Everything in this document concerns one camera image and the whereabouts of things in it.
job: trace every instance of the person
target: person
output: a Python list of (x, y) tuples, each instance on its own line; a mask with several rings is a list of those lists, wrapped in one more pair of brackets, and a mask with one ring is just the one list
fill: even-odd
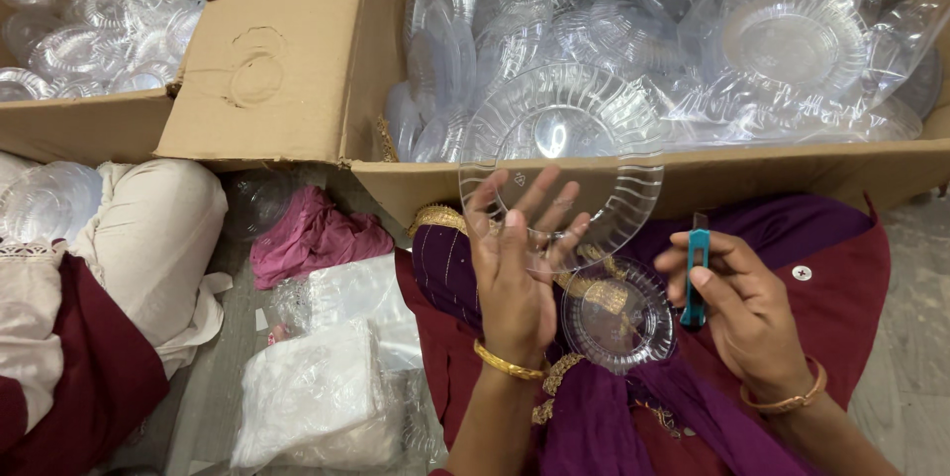
[(230, 277), (204, 273), (227, 211), (218, 178), (176, 159), (99, 173), (101, 206), (72, 244), (0, 242), (5, 475), (92, 470), (221, 325), (213, 294)]
[[(423, 208), (412, 252), (396, 256), (450, 448), (433, 474), (898, 473), (844, 410), (889, 276), (873, 208), (786, 194), (717, 209), (710, 267), (688, 274), (689, 223), (648, 222), (617, 254), (651, 261), (674, 307), (689, 278), (708, 320), (698, 333), (676, 323), (671, 358), (620, 377), (565, 348), (557, 310), (575, 298), (527, 269), (535, 207), (516, 205), (496, 237), (476, 233), (505, 176), (481, 184), (473, 218)], [(536, 199), (556, 176), (539, 176)], [(518, 376), (540, 376), (545, 357), (542, 385)]]

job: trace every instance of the pink cloth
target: pink cloth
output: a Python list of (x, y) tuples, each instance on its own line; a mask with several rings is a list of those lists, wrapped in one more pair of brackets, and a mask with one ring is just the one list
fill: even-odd
[(392, 251), (392, 237), (376, 215), (344, 215), (326, 192), (307, 186), (293, 194), (287, 214), (251, 247), (258, 290), (281, 279), (361, 261)]

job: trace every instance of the cardboard box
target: cardboard box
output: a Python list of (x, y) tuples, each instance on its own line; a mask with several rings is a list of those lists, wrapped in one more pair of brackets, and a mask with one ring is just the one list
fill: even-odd
[[(376, 132), (405, 78), (405, 0), (216, 0), (208, 4), (158, 154), (318, 160), (350, 166), (409, 226), (424, 204), (458, 203), (455, 164), (381, 162)], [(950, 33), (939, 46), (950, 51)], [(950, 92), (914, 142), (667, 154), (655, 215), (754, 195), (813, 191), (879, 209), (950, 180)]]
[[(13, 9), (0, 2), (0, 21)], [(2, 66), (17, 66), (0, 41)], [(39, 162), (72, 160), (96, 166), (106, 160), (152, 158), (174, 92), (164, 88), (89, 98), (0, 103), (0, 150)]]

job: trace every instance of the sleeve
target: sleeve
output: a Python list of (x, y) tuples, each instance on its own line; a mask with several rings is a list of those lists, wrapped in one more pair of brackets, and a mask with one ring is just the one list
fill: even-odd
[(52, 331), (62, 303), (64, 251), (50, 244), (0, 245), (0, 451), (49, 412), (63, 374), (63, 349)]

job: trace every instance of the gold bangle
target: gold bangle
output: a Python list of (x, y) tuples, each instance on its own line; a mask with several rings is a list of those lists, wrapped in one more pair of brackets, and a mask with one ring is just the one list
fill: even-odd
[(541, 366), (542, 370), (535, 371), (532, 369), (526, 369), (525, 367), (519, 367), (518, 365), (512, 365), (502, 359), (501, 357), (495, 355), (494, 353), (488, 351), (481, 345), (480, 339), (475, 339), (475, 353), (481, 357), (482, 361), (492, 365), (495, 369), (502, 371), (516, 378), (521, 378), (522, 380), (542, 380), (551, 373), (551, 364), (545, 359)]
[(815, 379), (815, 385), (811, 388), (808, 394), (805, 396), (792, 396), (788, 400), (777, 402), (775, 404), (754, 404), (750, 399), (749, 389), (745, 385), (742, 385), (739, 388), (739, 395), (742, 397), (742, 401), (764, 415), (788, 413), (792, 409), (807, 407), (814, 404), (815, 400), (818, 398), (818, 395), (822, 392), (825, 392), (825, 386), (828, 382), (828, 375), (827, 372), (825, 372), (825, 367), (822, 367), (822, 364), (816, 361), (813, 357), (806, 355), (805, 359), (812, 361), (818, 368), (818, 377)]

